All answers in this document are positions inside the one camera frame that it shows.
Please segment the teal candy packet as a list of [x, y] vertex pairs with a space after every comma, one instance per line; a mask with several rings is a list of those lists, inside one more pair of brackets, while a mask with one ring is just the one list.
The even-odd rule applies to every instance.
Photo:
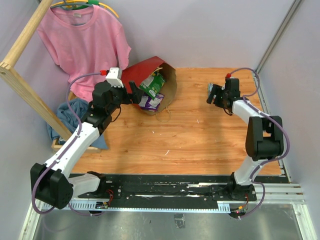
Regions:
[[208, 84], [208, 96], [214, 96], [216, 94], [216, 85], [214, 83]]

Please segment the red paper bag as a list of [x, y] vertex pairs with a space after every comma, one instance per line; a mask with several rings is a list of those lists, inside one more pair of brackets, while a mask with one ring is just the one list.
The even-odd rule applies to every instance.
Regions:
[[156, 112], [142, 110], [138, 104], [134, 106], [140, 109], [143, 113], [149, 116], [158, 117], [159, 114], [166, 110], [167, 107], [173, 102], [177, 93], [177, 76], [176, 70], [168, 64], [166, 61], [158, 56], [145, 59], [139, 63], [136, 63], [122, 71], [121, 80], [126, 87], [127, 91], [131, 93], [129, 85], [130, 81], [133, 81], [139, 86], [151, 73], [157, 68], [160, 68], [159, 73], [163, 76], [165, 83], [160, 89], [160, 93], [164, 95], [163, 100], [160, 102], [158, 110]]

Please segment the purple candy packet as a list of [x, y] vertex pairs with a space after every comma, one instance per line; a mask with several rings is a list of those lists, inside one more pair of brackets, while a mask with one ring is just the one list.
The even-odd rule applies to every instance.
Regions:
[[141, 97], [141, 101], [138, 104], [139, 107], [142, 110], [150, 111], [150, 112], [156, 112], [158, 108], [160, 107], [160, 104], [162, 100], [164, 99], [164, 95], [161, 93], [158, 93], [154, 99], [152, 99], [149, 95], [144, 93]]

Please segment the green candy packet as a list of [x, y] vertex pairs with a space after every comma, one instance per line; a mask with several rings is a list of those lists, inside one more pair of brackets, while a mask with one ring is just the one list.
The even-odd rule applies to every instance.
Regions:
[[156, 71], [149, 75], [142, 83], [139, 88], [143, 90], [152, 100], [154, 100], [157, 94], [160, 92], [161, 88], [165, 84], [164, 77], [159, 71]]

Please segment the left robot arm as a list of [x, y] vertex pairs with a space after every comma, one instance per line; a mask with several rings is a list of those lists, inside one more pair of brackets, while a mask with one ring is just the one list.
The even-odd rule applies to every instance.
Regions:
[[35, 163], [30, 170], [31, 202], [37, 208], [36, 200], [40, 200], [53, 209], [65, 208], [71, 199], [90, 193], [101, 198], [107, 193], [107, 178], [104, 174], [89, 171], [78, 177], [70, 177], [75, 164], [87, 148], [97, 140], [113, 121], [112, 114], [120, 110], [122, 105], [139, 104], [143, 90], [134, 81], [129, 82], [127, 90], [123, 83], [105, 80], [95, 85], [92, 101], [80, 123], [58, 150], [44, 164]]

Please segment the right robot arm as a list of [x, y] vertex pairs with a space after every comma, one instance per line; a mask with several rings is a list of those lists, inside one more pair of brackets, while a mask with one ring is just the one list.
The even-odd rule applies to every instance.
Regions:
[[256, 200], [254, 180], [263, 166], [284, 152], [283, 122], [279, 116], [270, 116], [251, 104], [241, 95], [240, 81], [230, 75], [224, 85], [208, 85], [208, 104], [213, 104], [229, 115], [236, 115], [247, 125], [245, 138], [246, 157], [233, 172], [225, 187], [214, 190], [212, 197], [244, 201]]

